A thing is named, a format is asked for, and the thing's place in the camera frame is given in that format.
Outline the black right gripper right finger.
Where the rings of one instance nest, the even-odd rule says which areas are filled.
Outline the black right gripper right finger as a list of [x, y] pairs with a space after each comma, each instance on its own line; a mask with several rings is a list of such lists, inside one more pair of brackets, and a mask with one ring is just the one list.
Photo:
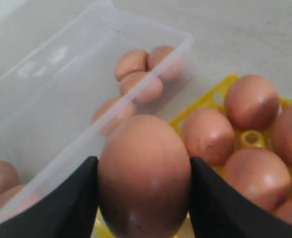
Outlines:
[[228, 185], [199, 157], [190, 159], [189, 214], [197, 238], [292, 238], [292, 225]]

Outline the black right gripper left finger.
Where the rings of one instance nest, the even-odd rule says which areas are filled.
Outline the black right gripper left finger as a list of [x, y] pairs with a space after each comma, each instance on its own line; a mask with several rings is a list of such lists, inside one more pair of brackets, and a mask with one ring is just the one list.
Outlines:
[[88, 157], [59, 187], [0, 224], [0, 238], [89, 238], [97, 213], [97, 165]]

